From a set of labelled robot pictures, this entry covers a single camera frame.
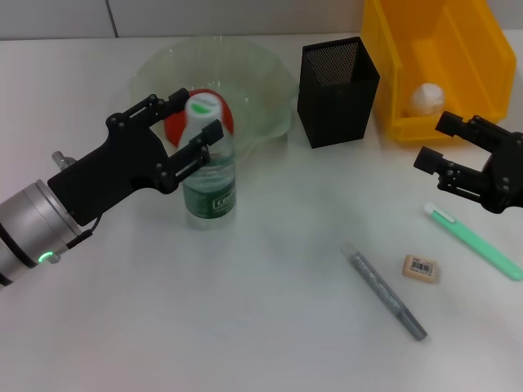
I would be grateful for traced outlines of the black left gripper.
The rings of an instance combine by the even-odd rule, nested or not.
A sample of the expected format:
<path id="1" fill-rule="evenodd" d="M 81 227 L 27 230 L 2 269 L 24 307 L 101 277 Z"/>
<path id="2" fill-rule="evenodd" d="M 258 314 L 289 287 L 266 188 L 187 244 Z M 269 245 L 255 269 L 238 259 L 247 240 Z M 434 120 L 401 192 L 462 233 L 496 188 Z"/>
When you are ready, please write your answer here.
<path id="1" fill-rule="evenodd" d="M 105 142 L 48 180 L 47 185 L 74 221 L 85 226 L 140 189 L 174 192 L 211 161 L 209 147 L 223 137 L 214 120 L 173 156 L 151 127 L 180 113 L 190 98 L 179 89 L 166 100 L 156 94 L 107 119 Z"/>

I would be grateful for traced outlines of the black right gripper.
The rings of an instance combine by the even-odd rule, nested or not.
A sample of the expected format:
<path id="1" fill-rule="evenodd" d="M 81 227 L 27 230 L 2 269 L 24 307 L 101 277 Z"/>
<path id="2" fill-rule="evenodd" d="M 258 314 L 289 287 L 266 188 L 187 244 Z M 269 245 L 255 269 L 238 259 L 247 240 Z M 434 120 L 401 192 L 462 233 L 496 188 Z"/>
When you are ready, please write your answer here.
<path id="1" fill-rule="evenodd" d="M 523 208 L 523 133 L 511 133 L 478 115 L 464 122 L 448 111 L 441 115 L 436 130 L 492 151 L 483 167 L 484 175 L 423 146 L 413 166 L 431 176 L 437 174 L 439 190 L 481 203 L 493 213 Z"/>

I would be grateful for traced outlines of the red-orange knitted toy orange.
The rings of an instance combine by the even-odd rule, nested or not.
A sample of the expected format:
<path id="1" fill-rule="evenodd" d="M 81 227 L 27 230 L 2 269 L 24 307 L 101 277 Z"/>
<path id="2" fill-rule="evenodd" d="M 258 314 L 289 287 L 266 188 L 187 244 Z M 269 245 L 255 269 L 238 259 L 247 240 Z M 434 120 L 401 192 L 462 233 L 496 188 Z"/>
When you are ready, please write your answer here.
<path id="1" fill-rule="evenodd" d="M 208 88 L 199 88 L 190 91 L 190 96 L 194 96 L 199 93 L 209 93 L 214 95 L 217 99 L 220 100 L 222 105 L 222 123 L 228 129 L 229 133 L 234 135 L 234 119 L 231 113 L 229 105 L 223 99 L 223 97 L 214 90 Z M 184 111 L 176 113 L 168 117 L 164 121 L 164 131 L 168 141 L 173 144 L 175 147 L 178 147 L 180 140 L 183 134 L 183 131 L 186 128 L 186 114 Z"/>

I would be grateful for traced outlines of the white paper ball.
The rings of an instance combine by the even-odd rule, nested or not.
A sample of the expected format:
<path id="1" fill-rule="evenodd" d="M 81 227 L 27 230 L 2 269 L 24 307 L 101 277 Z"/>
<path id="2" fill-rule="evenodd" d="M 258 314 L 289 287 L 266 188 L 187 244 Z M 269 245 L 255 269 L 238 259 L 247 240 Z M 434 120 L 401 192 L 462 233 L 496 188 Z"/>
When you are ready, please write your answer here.
<path id="1" fill-rule="evenodd" d="M 414 117 L 433 116 L 445 107 L 445 92 L 437 84 L 424 83 L 409 99 L 409 113 Z"/>

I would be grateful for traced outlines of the clear green-label water bottle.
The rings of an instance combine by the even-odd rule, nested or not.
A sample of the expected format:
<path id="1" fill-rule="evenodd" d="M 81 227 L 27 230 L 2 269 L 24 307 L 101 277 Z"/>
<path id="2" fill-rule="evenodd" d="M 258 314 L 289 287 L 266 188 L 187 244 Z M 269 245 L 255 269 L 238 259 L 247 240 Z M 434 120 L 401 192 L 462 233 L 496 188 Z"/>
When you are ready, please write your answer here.
<path id="1" fill-rule="evenodd" d="M 185 106 L 186 125 L 179 146 L 183 147 L 215 120 L 223 120 L 223 104 L 210 92 L 200 92 Z M 223 137 L 208 147 L 210 162 L 182 182 L 187 211 L 196 225 L 216 227 L 235 211 L 235 147 L 228 126 Z"/>

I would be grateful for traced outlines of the mint green pen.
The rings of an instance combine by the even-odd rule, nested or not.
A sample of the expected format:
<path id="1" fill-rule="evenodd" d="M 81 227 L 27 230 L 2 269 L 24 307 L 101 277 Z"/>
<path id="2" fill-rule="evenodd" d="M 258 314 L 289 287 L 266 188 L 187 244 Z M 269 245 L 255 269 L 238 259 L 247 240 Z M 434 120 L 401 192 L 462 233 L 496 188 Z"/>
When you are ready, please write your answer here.
<path id="1" fill-rule="evenodd" d="M 523 269 L 519 265 L 513 262 L 493 245 L 485 241 L 481 236 L 476 234 L 461 221 L 457 220 L 444 210 L 436 207 L 433 203 L 426 203 L 423 210 L 440 227 L 449 232 L 461 243 L 472 249 L 495 269 L 512 281 L 523 282 Z"/>

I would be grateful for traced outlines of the beige eraser with barcode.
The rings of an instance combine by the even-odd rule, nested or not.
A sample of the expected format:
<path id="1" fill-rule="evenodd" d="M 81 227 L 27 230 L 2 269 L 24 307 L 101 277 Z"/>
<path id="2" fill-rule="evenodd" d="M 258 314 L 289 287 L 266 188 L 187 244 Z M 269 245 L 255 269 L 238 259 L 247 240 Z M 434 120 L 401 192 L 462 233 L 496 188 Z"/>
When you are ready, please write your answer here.
<path id="1" fill-rule="evenodd" d="M 405 257 L 402 274 L 425 283 L 435 283 L 439 278 L 438 264 L 424 257 L 407 255 Z"/>

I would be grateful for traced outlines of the grey marker pen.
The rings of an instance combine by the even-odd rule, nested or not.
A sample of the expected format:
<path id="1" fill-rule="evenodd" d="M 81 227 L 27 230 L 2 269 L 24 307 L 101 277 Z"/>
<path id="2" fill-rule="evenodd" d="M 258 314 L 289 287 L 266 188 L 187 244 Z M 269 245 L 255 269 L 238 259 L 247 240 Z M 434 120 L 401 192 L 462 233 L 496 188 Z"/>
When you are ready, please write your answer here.
<path id="1" fill-rule="evenodd" d="M 341 252 L 352 264 L 361 278 L 373 290 L 378 299 L 399 320 L 413 338 L 417 341 L 424 340 L 428 336 L 425 329 L 412 315 L 404 302 L 390 288 L 384 278 L 376 271 L 364 254 L 351 243 L 343 244 Z"/>

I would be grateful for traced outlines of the green wavy glass fruit plate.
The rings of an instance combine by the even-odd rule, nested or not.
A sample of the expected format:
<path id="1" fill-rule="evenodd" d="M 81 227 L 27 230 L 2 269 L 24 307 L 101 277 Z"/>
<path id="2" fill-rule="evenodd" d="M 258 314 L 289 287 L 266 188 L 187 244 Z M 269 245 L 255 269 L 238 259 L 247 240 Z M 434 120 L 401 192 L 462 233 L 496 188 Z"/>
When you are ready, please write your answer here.
<path id="1" fill-rule="evenodd" d="M 224 98 L 232 112 L 237 159 L 291 126 L 297 81 L 274 52 L 246 38 L 185 38 L 146 61 L 128 91 L 137 102 L 150 94 L 166 98 L 183 87 L 210 89 Z"/>

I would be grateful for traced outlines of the black mesh pen holder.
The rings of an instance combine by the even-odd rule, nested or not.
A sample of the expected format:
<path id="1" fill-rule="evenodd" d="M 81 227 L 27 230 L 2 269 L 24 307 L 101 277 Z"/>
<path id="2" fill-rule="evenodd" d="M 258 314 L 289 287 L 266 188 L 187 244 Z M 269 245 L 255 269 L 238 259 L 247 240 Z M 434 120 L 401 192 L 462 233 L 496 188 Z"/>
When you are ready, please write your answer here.
<path id="1" fill-rule="evenodd" d="M 297 112 L 311 148 L 362 139 L 379 81 L 359 37 L 304 46 Z"/>

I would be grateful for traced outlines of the yellow plastic storage bin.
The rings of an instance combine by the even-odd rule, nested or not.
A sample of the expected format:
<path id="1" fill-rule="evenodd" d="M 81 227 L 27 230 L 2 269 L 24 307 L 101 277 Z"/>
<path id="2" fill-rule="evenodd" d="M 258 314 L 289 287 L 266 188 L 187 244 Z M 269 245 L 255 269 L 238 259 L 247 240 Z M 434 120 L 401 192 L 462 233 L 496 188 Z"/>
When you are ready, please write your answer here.
<path id="1" fill-rule="evenodd" d="M 486 0 L 365 0 L 361 39 L 380 74 L 376 122 L 400 143 L 440 140 L 439 114 L 415 116 L 412 94 L 434 83 L 445 110 L 504 119 L 516 55 Z"/>

